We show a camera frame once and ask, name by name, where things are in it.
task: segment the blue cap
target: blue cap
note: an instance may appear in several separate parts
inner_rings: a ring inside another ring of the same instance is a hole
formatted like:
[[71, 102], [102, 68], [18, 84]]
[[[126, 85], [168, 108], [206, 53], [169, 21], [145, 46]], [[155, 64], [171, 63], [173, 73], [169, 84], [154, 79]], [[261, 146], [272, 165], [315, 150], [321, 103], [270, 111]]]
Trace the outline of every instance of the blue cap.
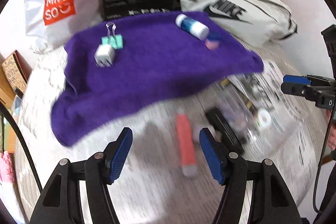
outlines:
[[207, 39], [209, 41], [222, 41], [222, 36], [218, 32], [210, 32]]

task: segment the miniso bag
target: miniso bag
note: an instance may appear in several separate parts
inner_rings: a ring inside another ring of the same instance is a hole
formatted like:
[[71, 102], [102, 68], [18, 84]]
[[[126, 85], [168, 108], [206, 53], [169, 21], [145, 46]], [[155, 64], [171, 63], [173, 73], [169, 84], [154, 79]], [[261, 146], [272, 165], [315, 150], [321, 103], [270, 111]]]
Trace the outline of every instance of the miniso bag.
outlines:
[[297, 32], [287, 5], [280, 0], [180, 0], [182, 11], [204, 11], [225, 30], [254, 47]]
[[98, 0], [25, 0], [26, 35], [30, 48], [47, 53], [65, 44], [76, 32], [101, 22]]

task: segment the nike logo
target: nike logo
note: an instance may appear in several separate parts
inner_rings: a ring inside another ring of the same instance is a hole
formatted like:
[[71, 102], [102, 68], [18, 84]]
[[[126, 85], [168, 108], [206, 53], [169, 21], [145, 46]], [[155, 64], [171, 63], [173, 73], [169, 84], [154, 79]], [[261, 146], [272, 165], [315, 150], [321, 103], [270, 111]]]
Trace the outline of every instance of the nike logo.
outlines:
[[241, 20], [239, 17], [245, 13], [246, 10], [228, 0], [218, 0], [214, 5], [205, 7], [203, 11], [206, 12], [209, 17], [226, 18], [252, 24], [248, 21]]

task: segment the black cable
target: black cable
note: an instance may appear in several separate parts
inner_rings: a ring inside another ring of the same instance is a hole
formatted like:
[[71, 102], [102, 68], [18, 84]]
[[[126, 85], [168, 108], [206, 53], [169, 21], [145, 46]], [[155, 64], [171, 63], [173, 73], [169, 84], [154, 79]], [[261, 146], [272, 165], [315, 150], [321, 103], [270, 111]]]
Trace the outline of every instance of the black cable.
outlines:
[[36, 171], [33, 159], [32, 159], [32, 157], [30, 155], [29, 150], [28, 150], [28, 146], [26, 144], [26, 141], [23, 138], [22, 133], [21, 133], [19, 127], [17, 126], [16, 122], [14, 121], [14, 118], [12, 117], [12, 115], [9, 113], [9, 111], [6, 109], [6, 107], [1, 102], [0, 102], [0, 114], [9, 122], [9, 124], [13, 128], [13, 130], [14, 130], [17, 138], [19, 139], [19, 141], [20, 141], [20, 143], [22, 145], [23, 151], [26, 154], [26, 157], [27, 157], [27, 160], [29, 162], [30, 168], [31, 168], [31, 170], [33, 172], [33, 175], [34, 175], [37, 187], [38, 187], [38, 189], [39, 189], [39, 191], [41, 193], [42, 192], [42, 185], [41, 185], [39, 176], [37, 174], [37, 171]]
[[330, 133], [331, 126], [333, 124], [333, 118], [334, 118], [335, 110], [336, 110], [336, 103], [334, 103], [333, 110], [331, 111], [331, 116], [330, 116], [330, 119], [329, 119], [329, 122], [328, 122], [327, 131], [325, 133], [324, 142], [323, 142], [322, 151], [321, 151], [321, 156], [320, 156], [319, 164], [317, 166], [317, 173], [316, 173], [316, 178], [315, 178], [315, 183], [314, 183], [313, 208], [314, 208], [314, 211], [317, 212], [318, 214], [321, 214], [323, 212], [320, 211], [319, 209], [317, 209], [317, 206], [316, 206], [316, 190], [317, 190], [317, 184], [319, 182], [319, 176], [320, 176], [320, 172], [321, 172], [322, 159], [323, 159], [323, 156], [324, 156], [324, 153], [325, 153], [325, 150], [326, 150], [326, 146], [327, 146], [327, 143], [328, 143], [329, 133]]

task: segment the red marker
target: red marker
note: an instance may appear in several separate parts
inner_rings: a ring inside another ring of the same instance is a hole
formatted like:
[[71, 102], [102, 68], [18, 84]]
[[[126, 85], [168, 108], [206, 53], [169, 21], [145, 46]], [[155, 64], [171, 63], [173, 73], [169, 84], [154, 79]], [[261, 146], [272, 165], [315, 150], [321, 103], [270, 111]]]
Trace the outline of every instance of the red marker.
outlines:
[[182, 109], [177, 111], [176, 131], [181, 151], [182, 173], [186, 177], [194, 177], [197, 175], [197, 166], [193, 134], [189, 119]]

